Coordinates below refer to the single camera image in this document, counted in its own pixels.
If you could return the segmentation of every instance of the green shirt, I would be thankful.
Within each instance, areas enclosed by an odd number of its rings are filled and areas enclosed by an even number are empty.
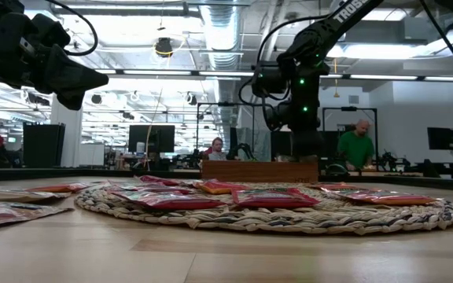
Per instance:
[[[374,144],[370,137],[358,137],[354,131],[342,134],[338,141],[338,152],[344,153],[347,161],[356,168],[365,166],[368,157],[374,155]]]

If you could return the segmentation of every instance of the wooden tray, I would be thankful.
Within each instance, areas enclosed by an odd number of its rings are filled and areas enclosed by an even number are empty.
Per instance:
[[[202,178],[224,182],[312,183],[318,181],[318,164],[204,160]]]

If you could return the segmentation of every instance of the table surface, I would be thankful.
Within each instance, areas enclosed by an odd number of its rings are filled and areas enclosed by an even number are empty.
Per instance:
[[[89,182],[55,178],[4,188]],[[365,186],[453,200],[453,191]],[[73,208],[73,197],[57,206]],[[85,211],[0,227],[0,282],[453,282],[453,227],[298,236],[160,226]]]

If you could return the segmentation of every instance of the round woven rug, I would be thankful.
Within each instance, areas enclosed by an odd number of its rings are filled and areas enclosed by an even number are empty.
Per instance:
[[[453,203],[439,199],[428,205],[386,206],[354,203],[330,196],[317,189],[295,184],[244,184],[256,189],[297,187],[321,202],[311,208],[247,209],[233,204],[231,195],[210,195],[227,205],[204,210],[161,211],[144,208],[107,193],[105,189],[87,189],[75,199],[83,209],[113,215],[121,219],[164,225],[188,225],[192,229],[257,230],[293,233],[392,233],[411,230],[442,230],[453,225]],[[196,194],[206,195],[201,190]]]

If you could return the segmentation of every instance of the ceiling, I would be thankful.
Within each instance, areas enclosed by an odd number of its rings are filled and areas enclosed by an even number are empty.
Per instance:
[[[43,0],[22,2],[29,17],[45,13],[62,23],[72,37],[69,50],[88,50],[92,45],[94,37],[91,30],[78,17]],[[331,5],[329,0],[61,2],[74,6],[95,27],[99,37],[97,50],[86,57],[72,57],[80,64],[95,69],[212,70],[215,68],[212,62],[225,56],[235,59],[232,68],[250,70],[256,62],[262,38],[271,28],[285,20],[327,14]],[[213,31],[208,29],[206,17],[209,10],[204,6],[207,3],[227,3],[227,6],[213,7],[229,9],[231,14],[227,20],[236,25]],[[452,17],[446,11],[433,8],[442,25],[452,23]],[[307,25],[308,22],[302,22],[282,28],[273,44],[268,42],[263,58],[274,60],[291,45],[294,35]],[[228,32],[235,40],[225,36]],[[453,42],[453,31],[448,33],[448,37]],[[158,38],[171,39],[171,56],[156,54],[154,46]],[[215,48],[229,43],[234,44],[233,49]],[[345,39],[328,55],[328,63],[337,73],[453,75],[453,57],[428,24],[418,1],[384,1],[348,31]],[[334,85],[333,80],[322,81],[324,87],[331,85]],[[362,87],[368,92],[378,83],[343,80],[340,86]],[[187,100],[195,97],[197,102],[202,103],[236,101],[234,94],[237,87],[238,82],[216,79],[111,78],[107,86],[87,92],[83,104],[83,139],[123,145],[130,124],[153,121],[175,124],[179,129],[176,144],[183,150],[192,149],[197,136],[197,106],[190,105]],[[50,121],[51,108],[30,103],[29,95],[49,103],[53,100],[51,96],[39,94],[31,88],[14,90],[0,83],[0,109],[6,109],[0,110],[0,132],[21,133],[22,122]],[[92,97],[98,95],[102,102],[95,104]],[[124,118],[120,111],[133,117]],[[225,138],[228,144],[226,129],[235,126],[237,113],[235,108],[208,108],[199,126],[200,144],[206,145],[216,136]]]

